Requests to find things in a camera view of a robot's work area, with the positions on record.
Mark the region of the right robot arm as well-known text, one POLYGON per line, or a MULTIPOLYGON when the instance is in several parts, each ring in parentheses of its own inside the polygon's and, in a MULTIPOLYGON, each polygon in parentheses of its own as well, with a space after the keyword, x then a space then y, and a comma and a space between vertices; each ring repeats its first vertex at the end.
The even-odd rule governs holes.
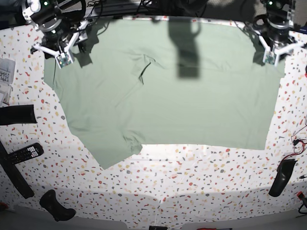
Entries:
POLYGON ((84 0, 25 0, 22 3, 25 21, 44 35, 30 52, 44 52, 45 58, 54 58, 60 68, 72 64, 71 48, 87 39, 89 21, 84 18, 85 12, 84 0))

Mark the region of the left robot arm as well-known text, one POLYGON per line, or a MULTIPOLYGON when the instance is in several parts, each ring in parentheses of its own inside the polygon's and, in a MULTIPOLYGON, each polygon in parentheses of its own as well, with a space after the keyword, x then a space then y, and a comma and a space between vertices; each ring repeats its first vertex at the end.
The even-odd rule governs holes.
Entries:
POLYGON ((266 13, 254 17, 251 23, 246 22, 244 30, 258 37, 264 48, 262 62, 278 66, 279 61, 292 54, 296 48, 306 48, 307 44, 297 41, 290 31, 303 32, 294 23, 294 0, 262 0, 266 13))

